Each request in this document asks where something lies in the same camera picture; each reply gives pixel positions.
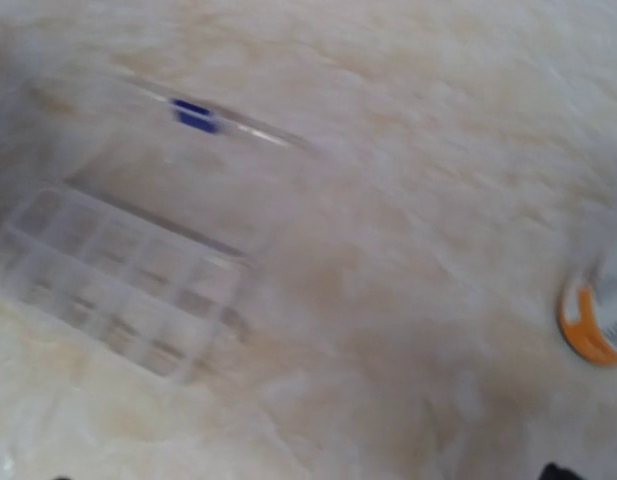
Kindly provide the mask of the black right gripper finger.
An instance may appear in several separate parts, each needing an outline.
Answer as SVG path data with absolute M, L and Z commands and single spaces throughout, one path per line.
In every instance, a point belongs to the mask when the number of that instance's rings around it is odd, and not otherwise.
M 569 468 L 549 463 L 541 471 L 538 480 L 584 480 L 584 478 Z

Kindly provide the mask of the clear plastic pill organizer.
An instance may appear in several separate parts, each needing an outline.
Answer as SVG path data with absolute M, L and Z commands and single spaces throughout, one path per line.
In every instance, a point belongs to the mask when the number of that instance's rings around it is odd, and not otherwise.
M 186 382 L 323 163 L 303 138 L 137 78 L 94 104 L 103 151 L 0 224 L 0 296 Z

